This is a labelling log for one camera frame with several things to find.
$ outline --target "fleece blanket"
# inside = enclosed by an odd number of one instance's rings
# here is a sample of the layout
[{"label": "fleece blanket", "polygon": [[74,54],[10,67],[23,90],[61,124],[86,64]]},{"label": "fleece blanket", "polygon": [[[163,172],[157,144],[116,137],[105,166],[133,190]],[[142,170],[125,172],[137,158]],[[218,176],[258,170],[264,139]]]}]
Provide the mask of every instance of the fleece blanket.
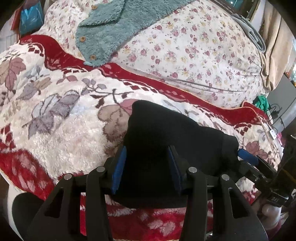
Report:
[{"label": "fleece blanket", "polygon": [[193,0],[113,0],[93,5],[76,32],[76,45],[85,64],[105,64],[115,50],[141,29]]},{"label": "fleece blanket", "polygon": [[[237,138],[240,148],[277,168],[279,151],[267,117],[253,105],[223,109],[166,83],[130,73],[115,63],[100,68],[65,53],[51,37],[32,35],[0,54],[0,171],[10,185],[46,199],[65,173],[87,174],[114,155],[127,130],[132,104],[152,101],[201,126]],[[237,183],[248,201],[253,183]],[[129,209],[106,196],[117,240],[177,240],[186,208]],[[81,233],[86,234],[85,196]],[[212,203],[208,203],[208,229]]]}]

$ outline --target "metal pin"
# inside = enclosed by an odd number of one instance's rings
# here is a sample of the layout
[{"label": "metal pin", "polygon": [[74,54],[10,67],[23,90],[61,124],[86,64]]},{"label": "metal pin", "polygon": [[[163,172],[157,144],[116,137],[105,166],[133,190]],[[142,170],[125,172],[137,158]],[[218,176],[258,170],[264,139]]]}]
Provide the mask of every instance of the metal pin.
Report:
[{"label": "metal pin", "polygon": [[188,171],[190,171],[191,173],[196,173],[197,169],[195,167],[189,167]]},{"label": "metal pin", "polygon": [[64,176],[64,178],[65,178],[66,180],[71,179],[71,177],[72,177],[72,174],[70,174],[70,173],[67,173],[67,174]]},{"label": "metal pin", "polygon": [[96,169],[97,172],[104,172],[105,168],[103,166],[100,166]]},{"label": "metal pin", "polygon": [[228,181],[229,180],[229,176],[227,174],[223,174],[221,177],[225,181]]}]

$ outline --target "blanket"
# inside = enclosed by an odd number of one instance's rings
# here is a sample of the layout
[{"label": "blanket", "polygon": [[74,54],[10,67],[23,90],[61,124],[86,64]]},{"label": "blanket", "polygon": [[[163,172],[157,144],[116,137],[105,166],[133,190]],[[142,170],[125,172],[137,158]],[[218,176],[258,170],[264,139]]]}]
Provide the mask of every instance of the blanket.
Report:
[{"label": "blanket", "polygon": [[263,84],[274,90],[280,82],[291,55],[294,36],[278,13],[266,2],[264,10],[263,39],[266,44],[265,54],[260,53]]},{"label": "blanket", "polygon": [[[66,53],[85,60],[75,44],[76,30],[91,5],[102,2],[108,0],[57,1],[37,34],[51,36]],[[207,0],[189,3],[140,31],[110,62],[220,107],[239,107],[268,93],[255,45],[229,14]]]},{"label": "blanket", "polygon": [[265,43],[261,37],[261,35],[257,32],[256,29],[252,26],[249,20],[245,19],[242,15],[233,14],[231,17],[236,21],[244,30],[246,35],[252,41],[252,43],[256,46],[259,52],[264,53],[266,51]]},{"label": "blanket", "polygon": [[85,64],[105,64],[129,37],[193,0],[113,0],[93,5],[76,32],[76,45]]},{"label": "blanket", "polygon": [[[0,172],[10,185],[46,199],[65,173],[87,174],[113,156],[139,99],[182,113],[201,126],[235,136],[239,148],[277,168],[279,151],[267,116],[244,102],[223,109],[166,83],[130,73],[115,63],[99,68],[65,53],[51,37],[31,35],[0,54]],[[249,202],[254,184],[237,183]],[[129,209],[106,196],[113,237],[177,240],[186,208]],[[212,227],[208,203],[208,229]],[[81,233],[86,234],[85,195]]]}]

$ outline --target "wall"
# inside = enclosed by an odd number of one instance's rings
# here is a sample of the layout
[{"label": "wall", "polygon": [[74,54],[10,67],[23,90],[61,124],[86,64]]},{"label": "wall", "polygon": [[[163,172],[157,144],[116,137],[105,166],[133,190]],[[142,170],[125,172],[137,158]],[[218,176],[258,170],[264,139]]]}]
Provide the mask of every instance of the wall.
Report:
[{"label": "wall", "polygon": [[266,0],[260,0],[257,4],[257,8],[250,20],[253,27],[259,31],[262,23],[263,23],[263,17],[264,17],[264,8],[265,8],[265,2]]}]

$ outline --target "gray towel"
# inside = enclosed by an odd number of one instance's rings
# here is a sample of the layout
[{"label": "gray towel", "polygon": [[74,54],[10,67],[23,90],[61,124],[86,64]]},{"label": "gray towel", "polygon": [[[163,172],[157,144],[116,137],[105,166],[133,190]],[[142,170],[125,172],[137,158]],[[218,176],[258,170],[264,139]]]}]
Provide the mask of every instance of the gray towel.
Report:
[{"label": "gray towel", "polygon": [[245,19],[242,15],[233,14],[231,15],[232,19],[236,21],[244,30],[248,38],[253,42],[253,44],[256,46],[256,48],[264,53],[266,51],[266,46],[263,41],[263,38],[261,35],[257,32],[256,29],[252,26],[252,24],[249,22],[249,20]]}]

